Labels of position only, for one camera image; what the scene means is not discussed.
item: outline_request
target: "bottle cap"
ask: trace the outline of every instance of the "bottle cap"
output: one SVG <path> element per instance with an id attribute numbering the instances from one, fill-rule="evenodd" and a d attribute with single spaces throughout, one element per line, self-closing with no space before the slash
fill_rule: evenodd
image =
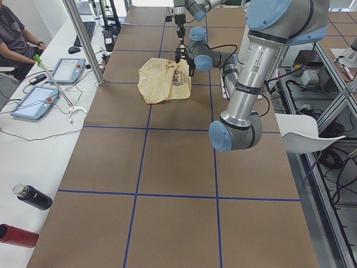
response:
<path id="1" fill-rule="evenodd" d="M 17 195 L 18 197 L 24 197 L 27 194 L 27 189 L 28 187 L 19 183 L 15 185 L 15 187 L 12 189 L 12 193 Z"/>

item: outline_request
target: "white table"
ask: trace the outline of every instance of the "white table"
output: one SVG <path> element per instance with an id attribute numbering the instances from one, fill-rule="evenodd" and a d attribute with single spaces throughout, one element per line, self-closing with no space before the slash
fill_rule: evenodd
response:
<path id="1" fill-rule="evenodd" d="M 83 20 L 92 20 L 92 17 L 87 16 Z M 83 49 L 79 53 L 68 54 L 68 48 L 73 45 L 75 37 L 74 27 L 70 19 L 68 19 L 41 56 L 42 62 L 49 70 L 53 69 L 59 58 L 86 58 Z M 91 44 L 95 53 L 105 48 L 102 29 L 98 26 L 98 21 Z M 97 53 L 96 56 L 99 60 L 102 53 Z M 43 70 L 38 66 L 34 66 L 30 74 L 38 71 Z M 24 96 L 22 89 L 27 84 L 28 80 L 24 81 L 12 98 L 21 99 Z M 83 91 L 78 105 L 89 109 L 98 86 L 93 72 L 89 73 L 77 86 Z M 80 92 L 73 87 L 70 91 L 66 92 L 66 95 L 75 103 Z M 62 96 L 59 96 L 56 104 L 64 112 L 68 111 L 69 107 Z M 9 112 L 14 107 L 15 104 L 8 104 L 3 108 L 1 113 Z M 85 116 L 84 112 L 74 113 L 72 115 L 73 125 L 71 125 L 67 120 L 67 115 L 61 113 L 57 107 L 53 106 L 48 114 L 39 122 L 18 120 L 10 116 L 9 113 L 0 114 L 0 127 L 3 131 L 27 139 L 43 138 L 69 131 L 81 130 Z M 42 141 L 28 142 L 0 132 L 0 223 L 6 223 L 36 233 L 41 232 L 49 209 L 42 211 L 17 200 L 16 196 L 12 194 L 12 188 L 18 183 L 32 185 L 53 199 L 78 136 L 79 133 L 77 132 Z M 33 248 L 0 243 L 0 266 L 6 268 L 26 267 L 32 252 Z"/>

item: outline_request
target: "printed logo on bag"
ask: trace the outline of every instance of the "printed logo on bag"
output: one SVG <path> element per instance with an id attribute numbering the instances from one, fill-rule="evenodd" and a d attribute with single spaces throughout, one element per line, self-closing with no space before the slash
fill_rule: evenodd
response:
<path id="1" fill-rule="evenodd" d="M 176 70 L 173 73 L 172 85 L 178 87 L 180 85 L 185 85 L 187 83 L 188 83 L 188 77 L 187 77 L 186 73 L 184 73 L 183 71 L 178 71 L 178 70 Z"/>

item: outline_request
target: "green handle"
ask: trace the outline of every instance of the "green handle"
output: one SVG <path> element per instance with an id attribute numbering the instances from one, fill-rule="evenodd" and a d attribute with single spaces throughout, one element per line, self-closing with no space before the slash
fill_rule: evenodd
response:
<path id="1" fill-rule="evenodd" d="M 41 59 L 40 59 L 39 54 L 36 54 L 36 55 L 33 57 L 33 59 L 37 61 L 37 66 L 40 67 L 40 65 L 41 65 Z"/>

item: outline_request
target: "white chair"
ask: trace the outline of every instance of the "white chair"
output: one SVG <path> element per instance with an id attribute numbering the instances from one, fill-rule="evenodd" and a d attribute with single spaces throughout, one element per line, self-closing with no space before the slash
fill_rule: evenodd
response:
<path id="1" fill-rule="evenodd" d="M 13 70 L 10 67 L 0 67 L 0 111 L 20 84 L 16 78 L 6 74 Z"/>
<path id="2" fill-rule="evenodd" d="M 304 184 L 318 163 L 322 151 L 345 136 L 320 138 L 316 120 L 311 116 L 279 113 L 275 115 L 287 152 L 294 152 L 297 154 L 319 152 L 314 164 L 302 181 Z"/>

